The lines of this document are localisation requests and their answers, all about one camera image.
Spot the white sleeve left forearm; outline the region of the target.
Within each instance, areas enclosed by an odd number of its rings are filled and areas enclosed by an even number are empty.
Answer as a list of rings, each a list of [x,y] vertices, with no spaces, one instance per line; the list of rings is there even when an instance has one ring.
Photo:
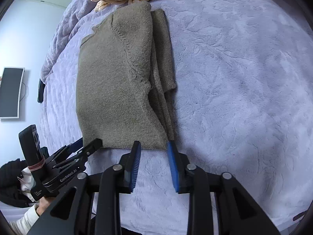
[[[9,225],[15,234],[26,235],[30,231],[32,226],[39,218],[39,215],[37,213],[38,207],[39,204],[33,205],[25,212],[23,217],[16,221],[9,222]]]

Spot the person's left hand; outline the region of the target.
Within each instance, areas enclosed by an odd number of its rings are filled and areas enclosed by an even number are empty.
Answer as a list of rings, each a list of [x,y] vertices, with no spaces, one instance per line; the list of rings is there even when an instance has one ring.
[[[44,211],[50,206],[50,204],[54,201],[55,197],[42,197],[39,200],[38,207],[36,209],[36,213],[41,216]]]

